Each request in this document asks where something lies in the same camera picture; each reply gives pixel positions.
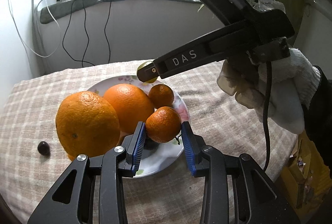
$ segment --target triangular cutout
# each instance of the triangular cutout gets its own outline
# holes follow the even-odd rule
[[[74,169],[67,175],[67,177],[64,179],[64,181],[61,183],[61,185],[58,187],[58,189],[52,195],[53,201],[58,201],[58,202],[62,202],[65,204],[70,203],[70,198],[71,198],[71,194],[73,192],[76,174],[77,174],[77,171]]]
[[[251,176],[254,183],[256,198],[259,203],[265,203],[277,198],[277,195],[256,170],[251,171]]]

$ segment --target white lettering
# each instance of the white lettering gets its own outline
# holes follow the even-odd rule
[[[182,54],[182,63],[184,63],[185,61],[188,61],[188,59]]]
[[[179,60],[177,58],[173,58],[173,63],[175,66],[177,66],[179,64]]]
[[[192,55],[192,59],[195,59],[197,55],[194,53],[194,50],[189,51],[189,54]]]

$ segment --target checkered cloth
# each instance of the checkered cloth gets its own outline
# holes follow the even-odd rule
[[[0,114],[0,193],[23,223],[70,164],[54,123],[61,101],[106,78],[135,74],[142,62],[64,70],[14,86]],[[224,154],[238,156],[246,152],[262,167],[263,126],[254,110],[239,105],[218,88],[215,81],[221,66],[222,62],[211,63],[164,82],[182,96],[189,109],[192,129],[204,137],[206,144]],[[271,160],[267,174],[274,180],[287,161],[296,136],[273,121],[269,121],[269,128]],[[42,140],[50,145],[49,158],[37,152]],[[199,223],[204,179],[191,177],[183,154],[155,175],[124,179],[123,187],[129,223]],[[94,223],[98,223],[98,191],[96,185]]]

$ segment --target white glove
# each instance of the white glove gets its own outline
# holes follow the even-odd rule
[[[279,126],[300,134],[304,130],[300,104],[309,109],[311,99],[319,85],[320,72],[298,49],[289,51],[290,57],[272,62],[268,116]],[[217,84],[230,96],[236,93],[235,100],[249,109],[255,109],[259,120],[262,121],[266,87],[265,63],[259,65],[258,74],[258,84],[251,84],[225,60]]]

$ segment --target floral plate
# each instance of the floral plate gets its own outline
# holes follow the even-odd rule
[[[91,86],[88,91],[95,92],[101,96],[104,95],[107,89],[110,87],[120,84],[128,83],[135,85],[141,88],[146,94],[149,94],[150,89],[157,84],[163,84],[161,81],[157,80],[154,83],[143,83],[141,82],[136,75],[127,75],[127,76],[117,76],[108,78],[106,80],[100,81],[99,83]],[[183,121],[190,122],[190,116],[186,104],[179,94],[174,91],[174,101],[173,108],[178,112]],[[159,144],[154,150],[143,150],[141,163],[139,165],[139,170],[136,172],[134,178],[145,177],[151,174],[155,174],[166,167],[170,166],[182,153],[183,144],[182,139],[179,139],[180,145],[178,142],[173,139],[168,143]]]

